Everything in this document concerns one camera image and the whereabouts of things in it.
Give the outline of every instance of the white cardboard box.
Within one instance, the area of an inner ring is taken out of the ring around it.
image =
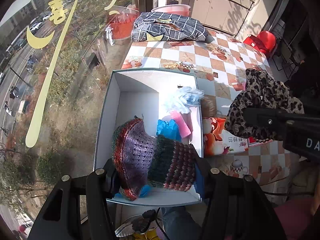
[[[158,119],[164,119],[169,113],[163,102],[168,93],[178,86],[190,86],[197,89],[194,74],[176,72],[159,68],[126,69],[113,71],[104,100],[94,158],[94,169],[102,168],[112,157],[111,140],[114,130],[132,120],[134,116],[142,118],[148,135],[156,136]],[[192,107],[191,121],[193,133],[192,143],[200,157],[203,157],[203,136],[201,109]],[[152,188],[146,197],[128,201],[114,197],[112,201],[127,205],[143,206],[180,206],[200,202],[200,196],[194,186],[187,192]]]

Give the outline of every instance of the blue plastic bag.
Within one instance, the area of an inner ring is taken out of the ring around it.
[[[139,197],[145,197],[148,195],[149,191],[151,190],[151,187],[147,184],[144,185],[140,191]],[[115,196],[117,197],[123,197],[120,193],[116,193]]]
[[[156,134],[161,134],[168,139],[181,142],[179,127],[173,119],[171,119],[169,122],[158,120]]]

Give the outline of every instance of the plaid cushion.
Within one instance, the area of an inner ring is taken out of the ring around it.
[[[147,33],[153,37],[163,34],[161,41],[204,41],[208,36],[207,30],[198,20],[162,12],[142,13],[134,22],[132,42],[147,40]]]

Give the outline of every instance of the shrub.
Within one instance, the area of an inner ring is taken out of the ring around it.
[[[36,171],[44,183],[54,186],[62,176],[63,160],[52,151],[38,157]]]
[[[48,102],[56,106],[63,105],[68,88],[74,78],[73,73],[72,70],[65,69],[59,77],[52,80],[48,92]]]
[[[32,182],[32,158],[29,155],[7,156],[0,164],[0,177],[10,187]]]

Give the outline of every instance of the striped knitted cuff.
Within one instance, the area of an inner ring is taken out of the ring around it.
[[[195,149],[159,135],[149,171],[148,182],[153,187],[187,191],[195,181]]]
[[[148,171],[148,182],[153,187],[163,187],[172,163],[174,141],[163,135],[157,137],[156,150]]]

